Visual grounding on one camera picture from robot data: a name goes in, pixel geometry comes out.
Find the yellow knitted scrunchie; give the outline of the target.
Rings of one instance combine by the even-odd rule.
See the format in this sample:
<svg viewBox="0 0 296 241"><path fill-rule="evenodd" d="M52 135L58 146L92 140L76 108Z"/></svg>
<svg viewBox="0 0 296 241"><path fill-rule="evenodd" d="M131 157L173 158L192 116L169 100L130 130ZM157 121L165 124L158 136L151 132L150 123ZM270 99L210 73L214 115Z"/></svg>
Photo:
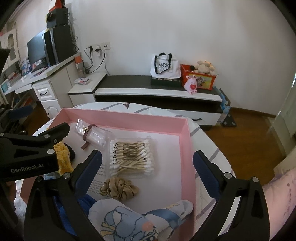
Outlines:
<svg viewBox="0 0 296 241"><path fill-rule="evenodd" d="M54 145L54 150L56 151L59 170L57 171L60 176L64 173L72 173L73 167L70 161L70 151L69 148L63 143L59 142Z"/></svg>

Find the black scrunchie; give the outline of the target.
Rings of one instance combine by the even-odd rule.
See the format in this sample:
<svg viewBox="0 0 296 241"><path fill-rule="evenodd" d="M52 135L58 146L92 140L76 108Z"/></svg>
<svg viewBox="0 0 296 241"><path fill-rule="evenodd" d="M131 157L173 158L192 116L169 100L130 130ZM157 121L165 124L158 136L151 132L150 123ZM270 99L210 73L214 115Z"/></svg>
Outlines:
<svg viewBox="0 0 296 241"><path fill-rule="evenodd" d="M65 143L64 145L65 145L65 146L68 148L68 150L69 150L69 158L70 158L70 162L73 162L74 159L75 159L75 156L76 156L74 150L73 150L68 144Z"/></svg>

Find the light blue printed baby garment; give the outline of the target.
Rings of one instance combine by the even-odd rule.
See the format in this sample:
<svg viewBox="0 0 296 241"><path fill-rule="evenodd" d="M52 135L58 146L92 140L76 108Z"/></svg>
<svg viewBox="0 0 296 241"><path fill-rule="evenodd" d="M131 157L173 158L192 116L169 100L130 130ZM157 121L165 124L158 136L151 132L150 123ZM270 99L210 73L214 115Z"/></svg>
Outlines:
<svg viewBox="0 0 296 241"><path fill-rule="evenodd" d="M180 200L168 207L140 214L115 199L99 200L88 218L104 240L169 240L193 211Z"/></svg>

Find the clear pouch with hair tie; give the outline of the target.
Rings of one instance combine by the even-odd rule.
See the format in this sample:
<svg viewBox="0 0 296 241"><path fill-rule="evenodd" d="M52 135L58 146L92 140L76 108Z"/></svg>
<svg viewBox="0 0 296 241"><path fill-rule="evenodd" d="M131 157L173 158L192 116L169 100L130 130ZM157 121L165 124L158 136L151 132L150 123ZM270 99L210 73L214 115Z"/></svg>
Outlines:
<svg viewBox="0 0 296 241"><path fill-rule="evenodd" d="M112 137L112 132L99 128L95 124L88 124L82 119L78 119L75 132L82 137L84 144L81 146L82 150L88 148L89 145L94 146L98 150L103 150L108 146Z"/></svg>

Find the beige scrunchie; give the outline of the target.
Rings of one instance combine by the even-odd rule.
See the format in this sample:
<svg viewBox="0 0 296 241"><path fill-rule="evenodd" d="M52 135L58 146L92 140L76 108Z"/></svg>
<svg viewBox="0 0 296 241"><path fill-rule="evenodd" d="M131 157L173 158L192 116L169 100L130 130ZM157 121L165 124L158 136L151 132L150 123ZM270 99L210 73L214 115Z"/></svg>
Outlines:
<svg viewBox="0 0 296 241"><path fill-rule="evenodd" d="M130 180L113 176L104 181L99 190L102 196L108 196L118 201L126 201L135 197L139 193L139 188L132 184Z"/></svg>

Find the cotton swab pack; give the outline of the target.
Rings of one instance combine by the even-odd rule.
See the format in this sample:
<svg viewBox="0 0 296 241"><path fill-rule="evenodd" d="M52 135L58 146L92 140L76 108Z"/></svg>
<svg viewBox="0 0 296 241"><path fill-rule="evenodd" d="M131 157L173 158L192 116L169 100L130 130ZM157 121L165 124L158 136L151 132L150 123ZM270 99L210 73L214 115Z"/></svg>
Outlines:
<svg viewBox="0 0 296 241"><path fill-rule="evenodd" d="M144 178L155 173L154 147L150 136L111 140L109 155L111 176Z"/></svg>

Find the white striped bed sheet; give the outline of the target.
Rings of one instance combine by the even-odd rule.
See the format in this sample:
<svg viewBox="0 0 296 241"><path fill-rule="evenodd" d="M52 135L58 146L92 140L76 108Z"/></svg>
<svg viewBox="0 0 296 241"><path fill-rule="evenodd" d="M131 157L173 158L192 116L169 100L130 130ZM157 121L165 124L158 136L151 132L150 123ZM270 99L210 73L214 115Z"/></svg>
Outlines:
<svg viewBox="0 0 296 241"><path fill-rule="evenodd" d="M189 123L139 113L64 108L36 137L4 135L4 182L34 177L25 240L214 240L232 204L233 179L194 151ZM99 169L140 189L129 204L101 199L85 213L79 200Z"/></svg>

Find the pink floral pillow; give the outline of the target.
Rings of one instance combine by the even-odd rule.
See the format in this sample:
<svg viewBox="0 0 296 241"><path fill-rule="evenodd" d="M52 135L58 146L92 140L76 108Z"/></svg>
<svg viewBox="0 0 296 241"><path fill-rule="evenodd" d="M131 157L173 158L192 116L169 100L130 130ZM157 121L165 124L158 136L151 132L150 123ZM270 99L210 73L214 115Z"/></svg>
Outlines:
<svg viewBox="0 0 296 241"><path fill-rule="evenodd" d="M295 168L274 177L263 186L272 239L284 226L295 208Z"/></svg>

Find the white desk with drawers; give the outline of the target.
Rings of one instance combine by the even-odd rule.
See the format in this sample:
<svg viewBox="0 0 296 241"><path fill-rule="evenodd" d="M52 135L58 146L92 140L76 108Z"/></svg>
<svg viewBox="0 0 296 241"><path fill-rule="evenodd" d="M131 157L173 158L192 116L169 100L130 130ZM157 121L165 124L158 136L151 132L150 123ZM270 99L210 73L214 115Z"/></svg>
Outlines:
<svg viewBox="0 0 296 241"><path fill-rule="evenodd" d="M74 54L44 71L29 73L17 80L7 91L1 91L1 95L7 100L6 97L12 92L20 94L34 90L47 116L52 119L62 108L73 107L68 92L74 86L74 80L78 78L75 58L80 56L80 53Z"/></svg>

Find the black floor scale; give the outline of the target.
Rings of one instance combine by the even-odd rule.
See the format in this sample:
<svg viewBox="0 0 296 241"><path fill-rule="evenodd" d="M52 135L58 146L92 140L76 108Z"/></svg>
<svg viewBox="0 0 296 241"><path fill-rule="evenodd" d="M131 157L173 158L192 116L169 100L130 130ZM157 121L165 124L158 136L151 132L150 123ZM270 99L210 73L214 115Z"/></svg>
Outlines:
<svg viewBox="0 0 296 241"><path fill-rule="evenodd" d="M222 126L229 127L229 128L234 128L237 126L233 116L230 113L228 113L227 116L225 117L224 121L222 122Z"/></svg>

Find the pink shallow box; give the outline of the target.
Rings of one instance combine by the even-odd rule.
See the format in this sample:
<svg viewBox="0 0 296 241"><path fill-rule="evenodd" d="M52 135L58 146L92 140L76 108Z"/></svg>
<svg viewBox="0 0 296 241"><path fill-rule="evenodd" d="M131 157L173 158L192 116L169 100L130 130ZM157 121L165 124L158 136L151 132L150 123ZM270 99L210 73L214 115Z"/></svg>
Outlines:
<svg viewBox="0 0 296 241"><path fill-rule="evenodd" d="M192 140L185 118L175 118L130 110L64 108L51 126L67 123L64 139L75 152L73 166L84 161L94 145L81 149L83 140L75 131L79 120L111 132L111 141L102 149L103 165L87 194L99 200L100 187L110 175L124 177L139 188L126 205L144 212L185 199L196 201Z"/></svg>

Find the orange capped bottle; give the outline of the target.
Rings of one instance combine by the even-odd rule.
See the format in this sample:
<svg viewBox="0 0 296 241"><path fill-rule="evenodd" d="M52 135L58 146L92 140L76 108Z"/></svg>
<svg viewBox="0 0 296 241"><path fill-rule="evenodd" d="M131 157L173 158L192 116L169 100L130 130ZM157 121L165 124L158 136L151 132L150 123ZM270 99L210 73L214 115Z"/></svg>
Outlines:
<svg viewBox="0 0 296 241"><path fill-rule="evenodd" d="M81 55L78 55L77 57L75 57L75 63L76 63L76 69L77 69L78 73L81 76L83 76L84 75L84 65L83 65Z"/></svg>

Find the black computer monitor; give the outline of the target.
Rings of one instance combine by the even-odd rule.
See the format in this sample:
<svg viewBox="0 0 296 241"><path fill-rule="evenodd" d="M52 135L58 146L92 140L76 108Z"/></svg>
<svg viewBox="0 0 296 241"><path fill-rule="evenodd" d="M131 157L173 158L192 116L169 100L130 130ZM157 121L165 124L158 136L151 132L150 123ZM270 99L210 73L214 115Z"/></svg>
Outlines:
<svg viewBox="0 0 296 241"><path fill-rule="evenodd" d="M33 70L47 66L43 39L45 31L42 30L27 43L29 63Z"/></svg>

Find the black white low cabinet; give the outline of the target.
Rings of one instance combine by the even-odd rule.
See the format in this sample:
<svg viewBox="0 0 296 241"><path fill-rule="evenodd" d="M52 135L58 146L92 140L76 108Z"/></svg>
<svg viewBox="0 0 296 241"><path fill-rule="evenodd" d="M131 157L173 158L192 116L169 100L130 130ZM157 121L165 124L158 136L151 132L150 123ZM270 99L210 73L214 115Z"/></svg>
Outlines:
<svg viewBox="0 0 296 241"><path fill-rule="evenodd" d="M198 89L190 94L183 87L157 86L144 75L106 76L94 73L86 85L74 85L68 95L73 105L91 102L137 103L169 110L191 118L203 129L215 126L222 115L216 90Z"/></svg>

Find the white glass door cabinet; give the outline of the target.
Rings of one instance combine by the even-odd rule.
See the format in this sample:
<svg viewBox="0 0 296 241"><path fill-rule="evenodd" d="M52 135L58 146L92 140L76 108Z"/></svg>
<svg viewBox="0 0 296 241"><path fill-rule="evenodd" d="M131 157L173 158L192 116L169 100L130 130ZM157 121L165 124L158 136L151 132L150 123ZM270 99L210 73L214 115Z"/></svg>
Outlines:
<svg viewBox="0 0 296 241"><path fill-rule="evenodd" d="M17 44L17 35L16 29L12 29L7 33L3 34L0 37L1 41L1 48L5 48L10 50L9 56L7 61L4 65L4 70L8 69L10 66L15 64L17 61L20 60L19 51L18 51L18 44Z"/></svg>

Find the black computer tower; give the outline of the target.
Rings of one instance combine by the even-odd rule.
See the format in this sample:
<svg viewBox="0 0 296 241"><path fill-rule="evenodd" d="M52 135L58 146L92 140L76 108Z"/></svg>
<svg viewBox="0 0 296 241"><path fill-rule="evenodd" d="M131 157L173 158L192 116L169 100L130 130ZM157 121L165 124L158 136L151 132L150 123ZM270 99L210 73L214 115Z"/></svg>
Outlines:
<svg viewBox="0 0 296 241"><path fill-rule="evenodd" d="M43 33L44 51L48 66L61 63L74 55L69 25L57 26Z"/></svg>

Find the red toy storage box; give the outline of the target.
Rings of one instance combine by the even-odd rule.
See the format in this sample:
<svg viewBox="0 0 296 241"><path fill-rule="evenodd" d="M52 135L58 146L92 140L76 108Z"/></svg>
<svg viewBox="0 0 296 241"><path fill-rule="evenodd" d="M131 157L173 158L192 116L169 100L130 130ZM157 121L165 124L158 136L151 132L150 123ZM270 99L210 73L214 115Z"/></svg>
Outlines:
<svg viewBox="0 0 296 241"><path fill-rule="evenodd" d="M195 75L197 80L197 88L212 90L214 81L216 79L215 75L196 73L195 71L191 70L190 65L186 64L181 64L180 69L182 86L184 86L188 80L186 76L192 77L193 75Z"/></svg>

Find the pink plush heart toy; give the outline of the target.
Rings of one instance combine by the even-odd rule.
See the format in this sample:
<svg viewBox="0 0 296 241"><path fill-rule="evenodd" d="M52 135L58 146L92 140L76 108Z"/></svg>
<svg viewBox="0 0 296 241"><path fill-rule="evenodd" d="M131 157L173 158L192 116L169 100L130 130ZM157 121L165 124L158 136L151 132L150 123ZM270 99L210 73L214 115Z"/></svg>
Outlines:
<svg viewBox="0 0 296 241"><path fill-rule="evenodd" d="M195 75L187 75L186 83L184 84L184 89L189 92L189 94L197 93L197 78Z"/></svg>

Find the black box on tower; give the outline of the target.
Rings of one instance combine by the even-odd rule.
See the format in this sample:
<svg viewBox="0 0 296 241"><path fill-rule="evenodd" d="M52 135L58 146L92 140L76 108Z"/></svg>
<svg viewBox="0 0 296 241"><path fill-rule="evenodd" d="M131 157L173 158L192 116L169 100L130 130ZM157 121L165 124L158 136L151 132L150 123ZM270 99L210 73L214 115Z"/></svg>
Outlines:
<svg viewBox="0 0 296 241"><path fill-rule="evenodd" d="M46 23L48 29L68 25L68 9L65 7L65 0L50 1Z"/></svg>

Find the cream plush sheep toy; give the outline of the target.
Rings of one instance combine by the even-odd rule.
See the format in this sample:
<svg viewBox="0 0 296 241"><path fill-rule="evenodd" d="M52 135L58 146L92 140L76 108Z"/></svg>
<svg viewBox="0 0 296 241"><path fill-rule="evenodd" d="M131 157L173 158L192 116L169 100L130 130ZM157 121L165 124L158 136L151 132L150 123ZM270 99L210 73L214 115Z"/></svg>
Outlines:
<svg viewBox="0 0 296 241"><path fill-rule="evenodd" d="M195 65L191 65L189 68L195 73L216 76L215 67L208 61L199 60Z"/></svg>

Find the wall power outlet strip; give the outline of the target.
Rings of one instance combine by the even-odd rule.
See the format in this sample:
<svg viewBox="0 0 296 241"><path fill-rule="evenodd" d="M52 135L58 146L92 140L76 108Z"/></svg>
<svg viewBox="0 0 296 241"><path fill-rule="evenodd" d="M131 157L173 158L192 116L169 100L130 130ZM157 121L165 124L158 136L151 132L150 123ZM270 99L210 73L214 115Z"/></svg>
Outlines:
<svg viewBox="0 0 296 241"><path fill-rule="evenodd" d="M97 56L102 56L105 51L111 49L111 44L110 42L104 42L101 44L91 45L90 48Z"/></svg>

